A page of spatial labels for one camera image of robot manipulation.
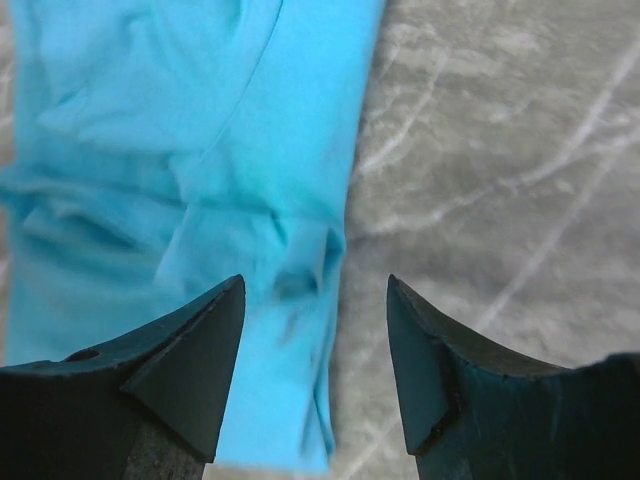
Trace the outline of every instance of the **marble countertop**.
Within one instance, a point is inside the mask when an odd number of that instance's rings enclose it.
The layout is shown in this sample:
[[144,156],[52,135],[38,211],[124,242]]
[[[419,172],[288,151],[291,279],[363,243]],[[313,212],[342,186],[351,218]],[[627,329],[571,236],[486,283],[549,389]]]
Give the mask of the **marble countertop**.
[[[2,13],[3,161],[11,51]],[[386,338],[390,273],[549,362],[640,350],[639,57],[637,0],[388,1],[347,212],[332,479],[417,478]]]

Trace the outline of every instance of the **gray surface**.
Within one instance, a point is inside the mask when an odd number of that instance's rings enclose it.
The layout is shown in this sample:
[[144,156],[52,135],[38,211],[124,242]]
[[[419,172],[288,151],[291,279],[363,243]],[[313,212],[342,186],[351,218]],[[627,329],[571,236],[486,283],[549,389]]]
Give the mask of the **gray surface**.
[[[0,27],[0,93],[8,38]],[[637,0],[389,1],[347,214],[331,478],[416,478],[385,336],[389,273],[547,361],[640,349],[638,57]]]
[[[13,41],[4,0],[0,0],[0,165],[13,158]],[[7,318],[8,262],[5,217],[0,210],[0,365],[4,362],[4,326]]]

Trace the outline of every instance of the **fabric fold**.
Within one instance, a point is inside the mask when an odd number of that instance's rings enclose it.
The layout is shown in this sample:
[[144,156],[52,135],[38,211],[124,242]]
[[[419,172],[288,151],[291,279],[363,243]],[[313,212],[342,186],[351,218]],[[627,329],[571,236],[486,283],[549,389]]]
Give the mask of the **fabric fold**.
[[326,473],[344,207],[383,3],[12,0],[8,363],[60,360],[240,273],[216,463]]

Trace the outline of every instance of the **black tool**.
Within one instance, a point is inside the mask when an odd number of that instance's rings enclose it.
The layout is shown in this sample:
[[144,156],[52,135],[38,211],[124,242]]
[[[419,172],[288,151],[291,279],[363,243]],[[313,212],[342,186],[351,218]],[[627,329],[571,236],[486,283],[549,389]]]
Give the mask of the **black tool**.
[[640,479],[640,355],[575,370],[540,362],[449,318],[395,277],[387,322],[421,479]]
[[244,307],[235,277],[62,362],[0,369],[0,479],[200,480]]

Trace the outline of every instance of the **cloth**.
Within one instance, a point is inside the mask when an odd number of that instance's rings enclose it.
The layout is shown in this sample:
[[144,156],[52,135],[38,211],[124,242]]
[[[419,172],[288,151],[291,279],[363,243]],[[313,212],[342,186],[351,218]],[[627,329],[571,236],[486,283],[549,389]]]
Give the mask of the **cloth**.
[[216,463],[327,472],[344,207],[383,3],[12,0],[7,362],[60,360],[240,273]]

